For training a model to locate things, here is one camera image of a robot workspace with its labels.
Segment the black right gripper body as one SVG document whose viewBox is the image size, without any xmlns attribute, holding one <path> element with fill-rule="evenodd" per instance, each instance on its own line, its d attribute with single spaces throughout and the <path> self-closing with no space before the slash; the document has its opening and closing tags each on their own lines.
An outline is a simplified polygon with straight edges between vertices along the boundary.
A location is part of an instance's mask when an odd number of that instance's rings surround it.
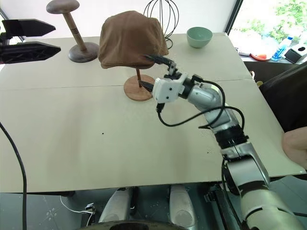
<svg viewBox="0 0 307 230">
<path fill-rule="evenodd" d="M 168 73 L 164 75 L 164 78 L 171 79 L 171 80 L 179 80 L 182 73 L 178 72 L 178 68 L 175 62 L 170 61 L 168 63 Z"/>
</svg>

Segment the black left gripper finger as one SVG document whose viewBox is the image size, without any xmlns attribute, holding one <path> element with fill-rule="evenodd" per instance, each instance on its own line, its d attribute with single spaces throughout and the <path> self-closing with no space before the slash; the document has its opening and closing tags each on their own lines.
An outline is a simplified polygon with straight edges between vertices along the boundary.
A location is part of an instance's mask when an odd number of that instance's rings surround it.
<svg viewBox="0 0 307 230">
<path fill-rule="evenodd" d="M 15 64 L 46 60 L 61 51 L 59 46 L 42 42 L 26 42 L 0 47 L 0 63 Z"/>
<path fill-rule="evenodd" d="M 56 28 L 37 19 L 19 19 L 2 21 L 6 33 L 11 36 L 43 36 Z"/>
</svg>

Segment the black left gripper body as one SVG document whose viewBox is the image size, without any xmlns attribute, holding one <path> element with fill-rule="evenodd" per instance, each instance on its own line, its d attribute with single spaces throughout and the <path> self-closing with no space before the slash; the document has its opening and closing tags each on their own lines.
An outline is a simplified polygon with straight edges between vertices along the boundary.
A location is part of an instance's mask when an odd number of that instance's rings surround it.
<svg viewBox="0 0 307 230">
<path fill-rule="evenodd" d="M 3 32 L 0 34 L 0 46 L 8 46 L 10 44 L 10 40 L 12 35 L 7 32 Z"/>
</svg>

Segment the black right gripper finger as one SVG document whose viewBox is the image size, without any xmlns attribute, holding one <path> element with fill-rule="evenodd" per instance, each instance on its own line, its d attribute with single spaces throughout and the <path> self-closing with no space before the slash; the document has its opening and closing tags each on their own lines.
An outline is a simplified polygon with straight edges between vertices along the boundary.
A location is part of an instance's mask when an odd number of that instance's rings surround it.
<svg viewBox="0 0 307 230">
<path fill-rule="evenodd" d="M 152 83 L 141 81 L 141 86 L 144 87 L 148 92 L 152 92 L 154 85 Z"/>
<path fill-rule="evenodd" d="M 171 66 L 173 65 L 173 61 L 164 57 L 164 56 L 161 56 L 161 55 L 148 55 L 148 54 L 144 54 L 143 55 L 147 60 L 150 60 L 156 64 L 165 64 L 167 66 Z"/>
</svg>

